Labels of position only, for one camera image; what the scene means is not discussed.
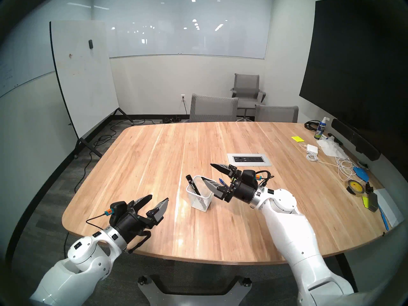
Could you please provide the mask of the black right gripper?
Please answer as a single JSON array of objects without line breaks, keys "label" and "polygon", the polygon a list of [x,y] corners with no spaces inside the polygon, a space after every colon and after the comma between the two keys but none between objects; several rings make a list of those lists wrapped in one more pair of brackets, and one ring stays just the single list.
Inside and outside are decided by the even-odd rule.
[{"label": "black right gripper", "polygon": [[[251,203],[258,190],[258,182],[256,175],[241,175],[240,170],[233,165],[225,164],[211,164],[217,171],[227,175],[233,184],[233,196],[245,203]],[[228,186],[222,185],[208,179],[201,177],[206,187],[214,194],[214,196],[220,200],[231,201],[232,194]]]}]

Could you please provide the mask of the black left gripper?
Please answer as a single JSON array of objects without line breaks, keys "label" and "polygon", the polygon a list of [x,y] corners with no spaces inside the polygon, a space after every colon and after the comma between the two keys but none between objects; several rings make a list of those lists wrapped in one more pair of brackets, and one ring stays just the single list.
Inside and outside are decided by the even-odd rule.
[{"label": "black left gripper", "polygon": [[126,243],[130,243],[136,236],[144,236],[141,243],[146,242],[151,237],[150,231],[145,231],[145,229],[152,229],[153,225],[158,225],[164,217],[167,210],[169,199],[166,198],[159,202],[153,209],[146,213],[147,217],[142,217],[138,214],[138,211],[142,209],[146,204],[148,204],[152,195],[147,195],[139,199],[132,200],[128,203],[128,210],[134,212],[124,213],[115,225],[115,230],[120,234]]}]

